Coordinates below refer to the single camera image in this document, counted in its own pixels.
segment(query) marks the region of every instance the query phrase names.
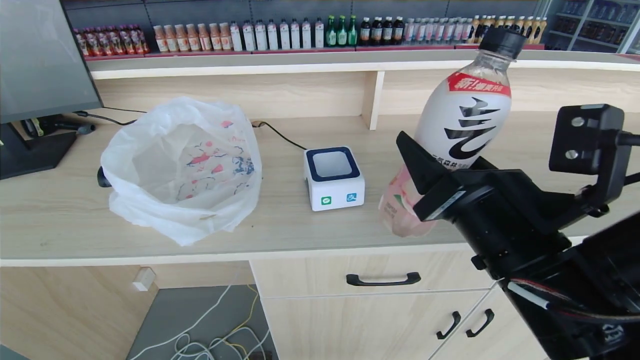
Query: black drawer handle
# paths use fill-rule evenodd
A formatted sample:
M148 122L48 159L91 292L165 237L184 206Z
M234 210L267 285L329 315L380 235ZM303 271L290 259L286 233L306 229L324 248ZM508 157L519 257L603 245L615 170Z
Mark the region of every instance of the black drawer handle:
M422 280L420 274L417 272L410 272L406 274L406 280L397 282L364 282L360 280L357 274L347 274L347 284L352 286L398 286L398 285L411 285Z
M486 320L484 321L484 324L476 332L471 331L471 329L467 330L468 338L475 338L476 336L478 336L478 334L480 334L482 330L484 330L484 328L487 327L487 325L489 325L493 321L493 317L495 317L495 314L491 309L484 310L484 314L486 315Z
M453 316L453 325L451 325L449 330L447 330L447 332L445 332L444 334L442 334L442 331L436 332L436 336L438 337L438 340L446 339L447 336L449 336L449 334L453 331L453 329L455 329L456 326L458 326L458 324L460 323L460 320L462 320L462 316L460 316L460 313L457 311L454 311L453 313L451 313L451 316Z

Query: black cable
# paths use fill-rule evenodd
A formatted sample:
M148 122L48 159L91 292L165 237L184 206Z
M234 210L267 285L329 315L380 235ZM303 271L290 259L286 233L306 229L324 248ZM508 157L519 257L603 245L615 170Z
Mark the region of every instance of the black cable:
M264 121L255 121L255 122L252 122L252 123L251 123L251 126L253 126L253 127L262 127L262 126L265 126L265 125L267 125L268 127L270 127L270 128L271 128L271 130L275 131L275 132L276 132L276 134L280 135L280 137L281 137L281 138L283 138L284 140L286 140L286 141L287 141L288 143L290 143L291 145L297 146L297 147L299 147L300 149L303 149L303 150L307 150L307 148L306 148L306 147L304 147L304 146L302 146L302 145L298 145L298 144L294 143L293 141L289 140L286 136L284 136L284 135L283 135L283 134L281 134L278 130L276 130L276 129L275 129L275 127L271 126L271 124L269 124L268 122L264 122Z
M129 109L111 108L109 106L103 106L103 108L111 109L111 110L119 110L119 111L129 111L129 112L132 112L132 113L143 113L143 114L147 113L146 111L142 111L142 110L129 110Z
M126 126L126 125L133 124L134 122L138 121L138 119L136 119L136 120L131 120L129 122L118 122L118 121L115 121L115 120L113 120L111 118L108 118L108 117L104 117L104 116L100 116L100 115L96 115L96 114L89 114L86 111L74 111L74 114L76 114L78 116L82 116L82 117L95 117L96 119L107 120L109 122L112 122L114 124L118 124L120 126Z

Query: cabinet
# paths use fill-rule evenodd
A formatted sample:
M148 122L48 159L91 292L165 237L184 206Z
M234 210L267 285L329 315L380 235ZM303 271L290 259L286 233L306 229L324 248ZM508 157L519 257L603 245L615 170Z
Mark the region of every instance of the cabinet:
M491 309L493 320L476 336L487 321L485 311ZM478 305L432 360L543 360L547 355L509 299L496 287Z
M418 360L443 343L436 333L452 326L451 313L464 318L485 293L262 299L262 306L281 360Z

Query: drawer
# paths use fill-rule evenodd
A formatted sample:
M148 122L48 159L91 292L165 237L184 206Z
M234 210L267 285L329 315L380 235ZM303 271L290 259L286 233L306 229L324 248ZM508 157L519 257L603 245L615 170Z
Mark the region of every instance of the drawer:
M488 289L493 280L471 263L464 251L251 260L262 298L403 293L428 290ZM402 282L417 272L420 281L393 286L353 286L346 275L363 282Z

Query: black bottle cap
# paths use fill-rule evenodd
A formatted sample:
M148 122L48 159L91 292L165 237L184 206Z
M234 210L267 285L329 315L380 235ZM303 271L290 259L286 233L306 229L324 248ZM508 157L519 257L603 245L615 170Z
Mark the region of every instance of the black bottle cap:
M526 40L527 37L511 29L489 28L478 49L491 51L515 60L522 51Z

